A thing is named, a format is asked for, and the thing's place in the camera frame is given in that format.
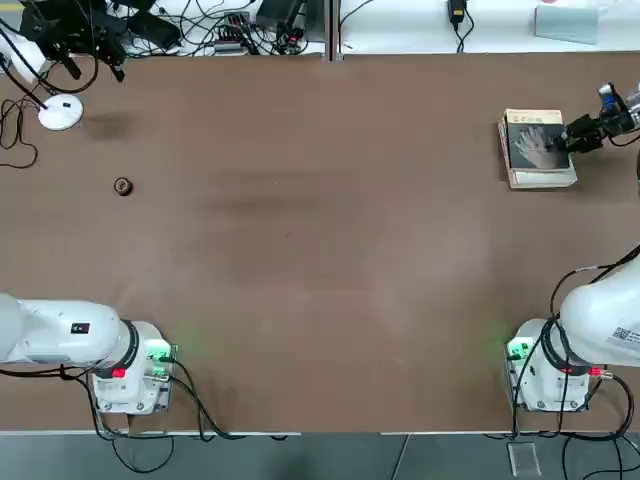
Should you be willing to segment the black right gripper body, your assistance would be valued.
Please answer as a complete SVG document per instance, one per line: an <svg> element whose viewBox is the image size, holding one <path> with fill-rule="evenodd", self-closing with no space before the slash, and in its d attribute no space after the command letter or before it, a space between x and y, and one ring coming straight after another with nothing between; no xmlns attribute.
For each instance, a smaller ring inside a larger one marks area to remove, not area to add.
<svg viewBox="0 0 640 480"><path fill-rule="evenodd" d="M610 135L611 117L591 118L590 130L588 133L588 144L590 149L599 149Z"/></svg>

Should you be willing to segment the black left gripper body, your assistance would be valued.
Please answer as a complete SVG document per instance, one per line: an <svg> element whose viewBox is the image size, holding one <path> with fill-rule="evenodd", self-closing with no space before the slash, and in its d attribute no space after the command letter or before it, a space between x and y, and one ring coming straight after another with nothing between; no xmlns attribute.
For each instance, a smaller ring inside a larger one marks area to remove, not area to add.
<svg viewBox="0 0 640 480"><path fill-rule="evenodd" d="M126 32L126 21L108 14L105 1L42 1L41 14L45 38L72 53L95 53Z"/></svg>

